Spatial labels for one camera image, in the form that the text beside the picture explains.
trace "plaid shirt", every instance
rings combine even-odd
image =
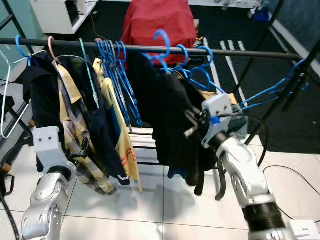
[[[65,148],[76,153],[81,151],[84,138],[89,141],[90,150],[95,152],[91,143],[90,133],[84,120],[82,110],[86,109],[81,94],[76,87],[68,71],[61,65],[53,63],[59,72],[58,78],[60,96],[60,120],[64,128]],[[76,169],[80,182],[101,195],[112,195],[117,189],[110,183],[106,174],[98,166],[99,160],[95,162],[89,157],[77,157]]]

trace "pink hanger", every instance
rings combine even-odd
[[[58,62],[58,59],[56,58],[56,56],[55,56],[55,54],[54,54],[54,51],[52,50],[52,46],[51,46],[51,41],[52,41],[52,39],[55,40],[53,36],[50,36],[50,37],[48,38],[49,51],[50,51],[50,53],[51,53],[51,56],[52,56],[53,60],[54,60],[55,62]]]

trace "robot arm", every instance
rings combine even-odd
[[[30,198],[30,207],[22,218],[25,240],[59,240],[63,213],[68,205],[69,182],[76,166],[63,152],[56,126],[37,128],[33,132],[36,155],[44,172]]]
[[[219,118],[219,115],[232,113],[229,96],[213,96],[202,103],[202,110],[200,119],[194,121],[199,125],[205,119],[209,122],[202,145],[215,150],[230,174],[235,195],[249,226],[249,240],[320,240],[313,221],[292,220],[286,228],[266,177],[257,165],[255,152],[226,133],[230,117]]]

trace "white stripe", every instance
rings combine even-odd
[[[238,41],[238,44],[239,44],[239,48],[241,51],[245,51],[245,46],[244,46],[244,43],[242,41]]]
[[[209,47],[209,45],[208,45],[208,40],[207,40],[206,37],[203,39],[203,44],[204,44],[206,47]],[[213,61],[210,63],[210,68],[211,68],[212,77],[213,77],[213,81],[214,81],[215,85],[217,85],[218,87],[221,88],[220,81],[219,81],[219,76],[218,76],[218,73],[217,73],[217,69],[216,69],[216,65],[215,65],[214,59],[213,59]]]
[[[234,43],[233,43],[232,41],[228,41],[228,43],[229,43],[230,50],[234,51],[234,50],[235,50]],[[221,42],[220,42],[220,45],[221,45],[221,48],[222,48],[223,50],[227,50],[227,47],[226,47],[224,41],[221,41]],[[228,65],[229,65],[229,68],[230,68],[230,70],[231,70],[231,73],[232,73],[233,79],[234,79],[234,81],[235,81],[235,84],[238,85],[238,84],[239,84],[238,77],[237,77],[237,75],[236,75],[236,72],[235,72],[234,66],[233,66],[233,64],[232,64],[231,58],[230,58],[229,56],[226,56],[225,59],[226,59],[226,62],[228,63]],[[242,102],[246,101],[244,92],[242,91],[241,87],[239,88],[239,94],[240,94],[240,97],[241,97]]]

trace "hanging clothes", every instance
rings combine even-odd
[[[65,147],[72,153],[78,153],[81,151],[80,146],[84,139],[87,138],[89,142],[89,156],[76,158],[78,179],[82,184],[101,195],[112,195],[117,189],[91,160],[91,158],[95,159],[95,149],[79,108],[79,105],[82,104],[82,96],[68,71],[63,66],[57,65],[56,62],[52,64],[59,73],[60,120],[64,127]]]
[[[199,112],[204,98],[187,81],[158,73],[142,54],[129,54],[127,62],[142,120],[153,126],[158,161],[170,166],[168,177],[181,174],[201,195],[204,172],[213,168],[217,158],[202,147],[196,134],[186,139],[184,132],[193,127],[185,111]]]
[[[39,66],[31,61],[31,66],[23,71],[18,80],[23,82],[23,99],[31,106],[35,126],[44,128],[57,126],[59,128],[59,141],[65,152],[64,126],[60,121],[60,96],[58,86],[58,73],[52,65],[52,58],[46,53],[32,56]],[[76,168],[77,176],[81,181],[92,184],[97,181],[95,174],[97,167],[94,164],[81,164]]]
[[[104,100],[95,70],[92,65],[89,64],[93,86],[98,96],[99,108],[97,108],[93,97],[93,90],[84,60],[76,56],[63,56],[58,57],[58,59],[61,65],[72,76],[87,107],[87,113],[83,116],[89,127],[91,141],[95,147],[98,158],[103,162],[103,165],[110,176],[116,178],[121,185],[129,185],[130,180],[121,163],[120,156],[115,149],[117,145],[115,141],[115,129],[112,127],[110,119],[107,118]]]
[[[125,119],[117,101],[112,80],[104,77],[100,59],[96,58],[94,60],[93,68],[97,74],[97,79],[101,87],[104,107],[109,114],[112,126],[115,129],[115,141],[117,142],[115,149],[120,156],[126,174],[137,181],[138,189],[142,192],[136,151],[132,145]]]

